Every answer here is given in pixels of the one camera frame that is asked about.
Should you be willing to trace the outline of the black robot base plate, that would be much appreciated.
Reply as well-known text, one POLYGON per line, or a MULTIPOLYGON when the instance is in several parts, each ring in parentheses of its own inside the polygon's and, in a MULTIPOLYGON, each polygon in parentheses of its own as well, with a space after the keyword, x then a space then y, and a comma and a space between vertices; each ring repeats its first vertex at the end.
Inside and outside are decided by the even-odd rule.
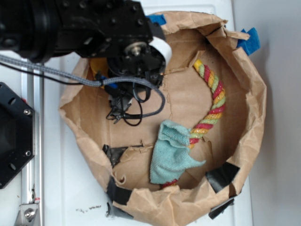
POLYGON ((34 110, 0 83, 0 188, 5 188, 33 158, 34 110))

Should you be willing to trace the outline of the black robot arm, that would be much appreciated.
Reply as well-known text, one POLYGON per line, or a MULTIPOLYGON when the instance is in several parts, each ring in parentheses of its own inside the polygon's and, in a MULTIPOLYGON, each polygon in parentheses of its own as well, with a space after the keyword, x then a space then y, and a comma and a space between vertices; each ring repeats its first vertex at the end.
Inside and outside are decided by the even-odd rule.
POLYGON ((111 115, 129 119, 131 99, 158 90, 172 51, 158 22, 132 0, 3 0, 0 48, 29 60, 1 56, 1 61, 63 76, 78 84, 103 86, 112 96, 111 115), (95 81, 44 67, 53 57, 77 53, 104 57, 109 77, 95 81))

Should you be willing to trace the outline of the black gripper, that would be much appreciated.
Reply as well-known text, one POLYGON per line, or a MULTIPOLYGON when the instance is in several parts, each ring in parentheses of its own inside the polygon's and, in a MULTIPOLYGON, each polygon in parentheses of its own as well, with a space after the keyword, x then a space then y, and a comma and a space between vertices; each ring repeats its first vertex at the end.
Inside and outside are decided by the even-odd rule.
MULTIPOLYGON (((109 58, 108 76, 135 77, 145 79, 154 86, 162 85, 163 74, 172 57, 172 48, 167 42, 160 38, 153 38, 149 44, 137 42, 129 45, 124 50, 124 55, 109 58)), ((151 89, 144 85, 132 82, 119 82, 106 87, 110 94, 110 106, 112 113, 125 113, 132 99, 138 103, 144 103, 151 96, 151 89)))

